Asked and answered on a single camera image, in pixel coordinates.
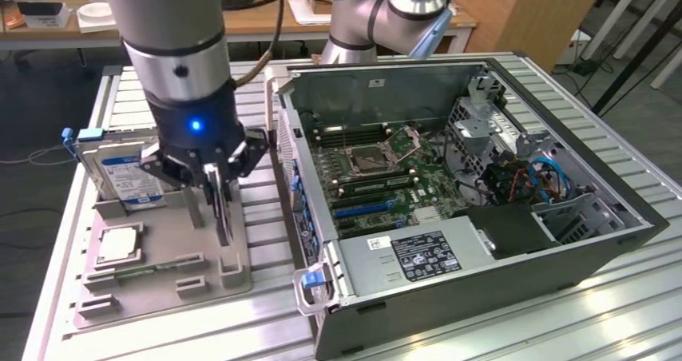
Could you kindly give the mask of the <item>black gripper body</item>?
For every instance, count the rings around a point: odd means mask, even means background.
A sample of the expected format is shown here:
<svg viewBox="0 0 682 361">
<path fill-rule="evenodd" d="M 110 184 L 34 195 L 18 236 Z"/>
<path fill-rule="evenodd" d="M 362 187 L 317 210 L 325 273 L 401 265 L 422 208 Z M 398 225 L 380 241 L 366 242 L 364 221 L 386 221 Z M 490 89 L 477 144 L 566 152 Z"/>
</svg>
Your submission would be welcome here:
<svg viewBox="0 0 682 361">
<path fill-rule="evenodd" d="M 221 163 L 238 149 L 246 138 L 235 109 L 235 82 L 227 81 L 209 96 L 189 101 L 162 100 L 146 93 L 157 123 L 159 149 L 173 163 L 165 162 L 154 174 L 169 184 L 197 186 L 205 181 L 194 176 L 191 165 L 217 164 L 223 180 L 241 174 Z"/>
</svg>

